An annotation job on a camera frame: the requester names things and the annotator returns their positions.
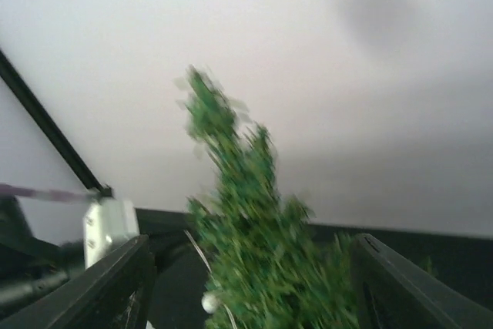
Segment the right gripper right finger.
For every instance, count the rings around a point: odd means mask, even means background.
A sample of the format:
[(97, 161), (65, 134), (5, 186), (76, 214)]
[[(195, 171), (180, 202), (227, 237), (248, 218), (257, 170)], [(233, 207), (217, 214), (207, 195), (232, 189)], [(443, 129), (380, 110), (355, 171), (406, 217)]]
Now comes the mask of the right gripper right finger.
[(361, 328), (487, 329), (492, 312), (370, 234), (354, 237), (350, 277)]

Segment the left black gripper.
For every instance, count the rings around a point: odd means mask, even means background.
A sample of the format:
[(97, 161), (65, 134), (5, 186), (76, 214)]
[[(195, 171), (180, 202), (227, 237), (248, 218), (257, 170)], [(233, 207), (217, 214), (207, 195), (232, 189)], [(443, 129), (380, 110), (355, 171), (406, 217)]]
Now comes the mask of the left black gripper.
[(14, 197), (1, 198), (1, 305), (27, 306), (85, 271), (84, 243), (34, 237)]

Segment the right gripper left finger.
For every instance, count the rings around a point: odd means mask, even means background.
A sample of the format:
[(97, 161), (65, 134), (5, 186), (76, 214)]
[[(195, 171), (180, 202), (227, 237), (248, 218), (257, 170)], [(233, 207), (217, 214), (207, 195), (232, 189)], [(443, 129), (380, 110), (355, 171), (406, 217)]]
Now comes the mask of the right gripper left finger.
[(3, 328), (145, 328), (156, 277), (137, 236), (69, 277), (53, 267), (1, 283)]

